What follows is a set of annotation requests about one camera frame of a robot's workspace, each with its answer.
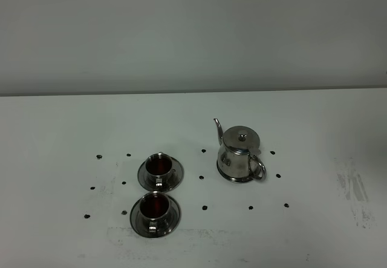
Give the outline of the stainless steel teapot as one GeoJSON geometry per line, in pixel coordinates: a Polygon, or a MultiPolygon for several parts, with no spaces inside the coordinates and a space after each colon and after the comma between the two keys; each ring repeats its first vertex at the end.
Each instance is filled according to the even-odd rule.
{"type": "Polygon", "coordinates": [[[214,118],[220,148],[216,164],[230,177],[241,178],[257,173],[261,155],[258,134],[246,126],[233,126],[223,131],[220,121],[214,118]]]}

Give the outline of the far stainless steel saucer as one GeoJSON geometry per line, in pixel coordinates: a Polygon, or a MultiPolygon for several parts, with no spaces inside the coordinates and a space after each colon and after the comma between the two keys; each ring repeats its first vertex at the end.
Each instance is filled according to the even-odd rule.
{"type": "MultiPolygon", "coordinates": [[[[159,191],[159,190],[155,190],[155,191],[159,191],[159,192],[171,191],[171,190],[175,189],[181,183],[181,181],[183,179],[183,176],[184,176],[183,166],[181,165],[181,163],[178,160],[176,160],[173,157],[171,157],[171,158],[172,158],[172,163],[173,163],[172,175],[168,181],[167,188],[162,189],[161,191],[159,191]]],[[[152,190],[148,189],[148,186],[145,183],[145,161],[141,164],[141,166],[138,169],[137,179],[138,179],[139,184],[145,190],[152,191],[152,190]]]]}

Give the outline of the stainless steel saucer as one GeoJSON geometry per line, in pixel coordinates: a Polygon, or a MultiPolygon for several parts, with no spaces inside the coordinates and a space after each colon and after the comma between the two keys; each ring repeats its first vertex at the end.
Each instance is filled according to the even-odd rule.
{"type": "MultiPolygon", "coordinates": [[[[159,192],[171,191],[171,190],[175,189],[181,183],[181,181],[183,179],[183,176],[184,176],[183,166],[181,165],[181,163],[178,160],[176,160],[173,157],[171,157],[171,158],[172,158],[172,163],[173,163],[172,175],[168,181],[167,188],[162,189],[161,191],[159,191],[159,190],[155,190],[155,191],[159,191],[159,192]]],[[[138,179],[139,184],[145,190],[152,191],[152,190],[148,189],[148,186],[145,183],[145,161],[141,164],[141,166],[138,169],[137,179],[138,179]]]]}
{"type": "Polygon", "coordinates": [[[169,233],[171,233],[178,226],[181,218],[180,206],[174,198],[170,197],[169,195],[166,195],[166,196],[169,198],[169,201],[171,204],[170,214],[167,219],[167,223],[165,227],[161,228],[161,230],[158,231],[156,234],[152,234],[146,231],[144,221],[141,219],[141,214],[140,214],[141,198],[133,205],[129,216],[130,224],[133,230],[141,237],[145,237],[145,238],[164,237],[169,233]]]}

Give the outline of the near stainless steel teacup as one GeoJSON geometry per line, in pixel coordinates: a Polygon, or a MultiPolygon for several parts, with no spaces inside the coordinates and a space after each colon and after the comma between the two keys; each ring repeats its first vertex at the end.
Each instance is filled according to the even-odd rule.
{"type": "Polygon", "coordinates": [[[169,198],[164,193],[153,191],[144,195],[140,200],[140,214],[146,231],[156,234],[164,228],[170,209],[169,198]]]}

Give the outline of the near stainless steel saucer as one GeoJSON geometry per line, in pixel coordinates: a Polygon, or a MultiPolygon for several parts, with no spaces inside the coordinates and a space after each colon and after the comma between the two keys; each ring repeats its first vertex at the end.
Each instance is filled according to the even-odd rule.
{"type": "Polygon", "coordinates": [[[145,237],[145,238],[164,237],[169,233],[171,233],[178,226],[181,218],[180,206],[174,198],[170,197],[169,195],[166,195],[166,196],[169,198],[169,201],[171,204],[170,214],[167,219],[167,223],[165,227],[161,228],[161,230],[158,231],[156,234],[152,234],[146,231],[144,221],[141,219],[141,214],[140,214],[141,198],[133,205],[129,216],[130,224],[133,230],[141,237],[145,237]]]}

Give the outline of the far stainless steel teacup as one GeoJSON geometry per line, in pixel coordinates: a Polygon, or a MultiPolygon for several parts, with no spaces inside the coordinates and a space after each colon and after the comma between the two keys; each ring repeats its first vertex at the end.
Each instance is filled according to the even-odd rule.
{"type": "Polygon", "coordinates": [[[172,175],[172,167],[172,158],[162,152],[149,156],[145,161],[145,183],[148,189],[166,189],[172,175]]]}

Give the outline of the steel saucer under teapot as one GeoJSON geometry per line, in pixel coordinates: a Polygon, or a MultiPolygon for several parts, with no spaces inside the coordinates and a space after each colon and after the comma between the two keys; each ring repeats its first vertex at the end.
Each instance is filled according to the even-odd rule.
{"type": "Polygon", "coordinates": [[[216,165],[218,172],[221,174],[222,177],[224,177],[226,180],[231,181],[233,183],[247,183],[253,180],[256,181],[263,181],[265,180],[267,176],[267,171],[265,166],[260,163],[257,168],[257,173],[254,173],[253,175],[247,176],[247,177],[241,177],[241,178],[233,178],[225,174],[218,165],[216,165]]]}

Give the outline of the stainless steel teacup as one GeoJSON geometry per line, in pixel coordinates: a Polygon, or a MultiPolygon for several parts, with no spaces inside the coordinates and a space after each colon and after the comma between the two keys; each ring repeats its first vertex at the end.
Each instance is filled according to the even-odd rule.
{"type": "Polygon", "coordinates": [[[140,200],[140,214],[146,231],[156,234],[164,228],[170,209],[169,198],[164,193],[153,191],[144,195],[140,200]]]}
{"type": "Polygon", "coordinates": [[[148,189],[166,189],[172,175],[172,167],[172,158],[162,152],[149,156],[145,161],[145,183],[148,189]]]}

